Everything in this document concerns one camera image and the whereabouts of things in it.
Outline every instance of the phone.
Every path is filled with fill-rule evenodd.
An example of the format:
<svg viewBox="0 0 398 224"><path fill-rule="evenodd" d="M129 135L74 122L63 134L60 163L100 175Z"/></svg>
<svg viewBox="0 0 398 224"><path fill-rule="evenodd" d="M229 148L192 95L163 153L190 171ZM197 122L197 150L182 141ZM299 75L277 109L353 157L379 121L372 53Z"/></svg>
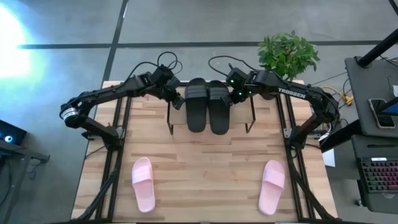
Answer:
<svg viewBox="0 0 398 224"><path fill-rule="evenodd" d="M396 124L392 120L391 115L379 114L379 108L386 105L386 101L383 99L369 99L369 105L374 119L376 120L377 126L379 128L395 128Z"/></svg>

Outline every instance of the green leaves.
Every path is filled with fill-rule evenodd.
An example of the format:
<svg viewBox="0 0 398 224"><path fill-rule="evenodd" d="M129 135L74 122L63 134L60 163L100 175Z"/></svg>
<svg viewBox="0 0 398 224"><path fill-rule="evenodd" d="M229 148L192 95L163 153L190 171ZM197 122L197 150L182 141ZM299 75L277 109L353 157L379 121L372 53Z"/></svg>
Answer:
<svg viewBox="0 0 398 224"><path fill-rule="evenodd" d="M303 37L295 35L294 30L267 36L259 43L259 63L267 70L274 70L280 77L287 76L289 80L303 73L308 66L317 69L318 52L313 45Z"/></svg>

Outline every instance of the wooden table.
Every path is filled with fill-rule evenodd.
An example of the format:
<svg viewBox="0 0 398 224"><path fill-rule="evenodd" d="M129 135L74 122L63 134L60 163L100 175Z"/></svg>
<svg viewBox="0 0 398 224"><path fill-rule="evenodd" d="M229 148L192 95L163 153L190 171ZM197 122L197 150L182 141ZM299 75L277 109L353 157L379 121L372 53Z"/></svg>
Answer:
<svg viewBox="0 0 398 224"><path fill-rule="evenodd" d="M103 87L118 83L104 82ZM259 95L253 98L256 122L250 133L246 134L244 124L231 124L228 133L222 136L213 134L209 125L202 133L191 133L186 125L176 125L174 135L170 135L166 123L167 103L149 95L133 98L113 221L296 221L276 102L263 100ZM287 107L284 97L282 99L289 126ZM310 117L308 102L292 98L292 104L297 124ZM95 120L104 125L112 123L115 106L116 101L99 105ZM87 153L102 145L100 140L90 142ZM106 150L103 149L85 161L72 218L82 214L98 193L105 157ZM156 209L151 213L138 210L131 186L131 168L140 157L148 157L154 170ZM303 150L303 157L311 190L336 217L320 150L308 146ZM258 197L262 171L271 159L282 163L287 177L277 212L265 216L258 210ZM300 198L306 211L302 193ZM103 214L107 213L108 199L109 196Z"/></svg>

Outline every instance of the gray floor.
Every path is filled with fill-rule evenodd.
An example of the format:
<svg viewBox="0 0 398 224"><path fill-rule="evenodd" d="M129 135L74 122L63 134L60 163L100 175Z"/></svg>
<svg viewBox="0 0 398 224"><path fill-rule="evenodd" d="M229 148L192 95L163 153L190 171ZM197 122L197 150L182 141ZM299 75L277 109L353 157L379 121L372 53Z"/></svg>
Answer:
<svg viewBox="0 0 398 224"><path fill-rule="evenodd" d="M0 1L0 27L2 21L20 24L19 29L8 27L0 35L0 47L7 49L0 52L0 119L27 130L29 147L51 154L50 162L37 169L36 179L24 181L11 223L69 219L87 141L80 136L83 130L65 127L58 117L59 107L82 91L101 86L109 49L10 50L7 43L110 44L121 5L122 0ZM308 40L381 40L397 28L397 22L387 0L130 0L119 42L260 41L265 35L291 30ZM344 72L346 57L364 55L372 47L318 46L321 62L317 72L308 70L299 78L314 83ZM175 52L184 64L178 74L181 80L222 79L207 66L215 55L232 55L254 66L258 61L257 47L118 49L109 79L125 79L137 63L155 61L165 50ZM385 56L397 54L398 46L394 46ZM165 63L172 60L163 59ZM215 61L214 65L227 71L225 62ZM143 66L137 73L153 69ZM322 85L340 89L346 79L342 75ZM343 108L341 114L349 122L357 118L354 106ZM398 215L355 206L353 200L359 197L356 183L333 178L332 170L329 173L340 218L396 222ZM0 198L4 182L0 182Z"/></svg>

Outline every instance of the slide sandal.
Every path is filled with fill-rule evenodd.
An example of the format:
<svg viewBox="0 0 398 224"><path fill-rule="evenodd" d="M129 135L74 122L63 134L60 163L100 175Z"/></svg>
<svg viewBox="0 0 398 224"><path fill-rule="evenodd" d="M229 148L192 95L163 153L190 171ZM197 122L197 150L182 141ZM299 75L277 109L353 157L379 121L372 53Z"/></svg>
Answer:
<svg viewBox="0 0 398 224"><path fill-rule="evenodd" d="M280 195L285 188L285 170L280 162L267 162L262 174L262 186L259 210L265 215L273 215L278 206Z"/></svg>
<svg viewBox="0 0 398 224"><path fill-rule="evenodd" d="M209 115L211 131L215 134L225 134L229 129L229 106L221 97L228 95L228 88L220 81L213 80L209 89Z"/></svg>
<svg viewBox="0 0 398 224"><path fill-rule="evenodd" d="M154 178L152 164L148 158L140 158L134 163L131 177L138 209L141 212L153 211L155 209Z"/></svg>
<svg viewBox="0 0 398 224"><path fill-rule="evenodd" d="M187 124L191 132L199 133L206 128L207 83L202 78L194 78L185 88Z"/></svg>

